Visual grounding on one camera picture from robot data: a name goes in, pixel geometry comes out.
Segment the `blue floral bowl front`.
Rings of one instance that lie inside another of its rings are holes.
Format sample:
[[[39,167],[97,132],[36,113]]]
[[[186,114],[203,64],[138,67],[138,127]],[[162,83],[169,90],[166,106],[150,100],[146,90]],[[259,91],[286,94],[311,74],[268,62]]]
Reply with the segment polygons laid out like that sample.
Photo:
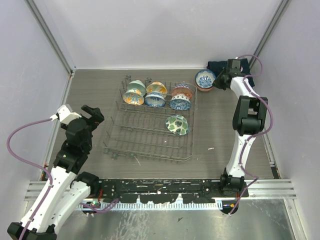
[[[213,87],[216,75],[209,69],[203,69],[196,73],[195,83],[202,89],[209,89]]]

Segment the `orange floral bowl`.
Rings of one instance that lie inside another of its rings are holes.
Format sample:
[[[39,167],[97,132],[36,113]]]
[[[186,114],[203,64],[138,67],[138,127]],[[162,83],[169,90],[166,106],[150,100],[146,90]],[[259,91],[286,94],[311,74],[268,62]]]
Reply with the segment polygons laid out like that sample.
[[[197,89],[199,90],[199,91],[201,91],[201,92],[209,92],[209,91],[211,91],[214,87],[213,86],[211,86],[211,87],[209,87],[209,88],[203,88],[203,87],[200,87],[199,85],[196,85],[196,87],[197,87]]]

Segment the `green leaf pattern bowl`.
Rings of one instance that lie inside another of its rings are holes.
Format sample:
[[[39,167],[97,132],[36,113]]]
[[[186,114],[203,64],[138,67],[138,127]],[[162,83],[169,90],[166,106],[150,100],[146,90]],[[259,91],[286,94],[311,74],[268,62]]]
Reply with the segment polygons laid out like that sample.
[[[182,115],[169,116],[165,120],[166,128],[177,136],[184,136],[189,133],[187,119]]]

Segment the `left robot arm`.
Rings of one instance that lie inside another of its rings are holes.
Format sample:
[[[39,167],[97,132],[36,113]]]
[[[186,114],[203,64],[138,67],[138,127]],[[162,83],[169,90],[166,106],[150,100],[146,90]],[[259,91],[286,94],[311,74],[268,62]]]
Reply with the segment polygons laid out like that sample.
[[[7,233],[13,240],[55,240],[73,210],[85,199],[100,193],[99,177],[80,172],[92,150],[92,132],[105,120],[101,110],[83,105],[89,118],[62,105],[48,118],[58,120],[65,130],[66,140],[56,154],[51,170],[23,159],[11,149],[11,134],[6,142],[9,153],[16,159],[44,171],[48,179],[32,207],[19,222],[12,222]]]

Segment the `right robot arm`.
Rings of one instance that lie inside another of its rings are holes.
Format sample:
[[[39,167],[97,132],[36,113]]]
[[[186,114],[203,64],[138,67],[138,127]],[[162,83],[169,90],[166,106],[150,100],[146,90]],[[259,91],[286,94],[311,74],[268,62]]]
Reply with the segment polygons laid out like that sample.
[[[218,89],[231,89],[237,97],[232,119],[235,140],[230,160],[220,176],[219,191],[231,197],[245,188],[246,163],[251,146],[262,133],[267,116],[268,99],[258,95],[241,70],[241,60],[228,59],[226,67],[214,80]]]

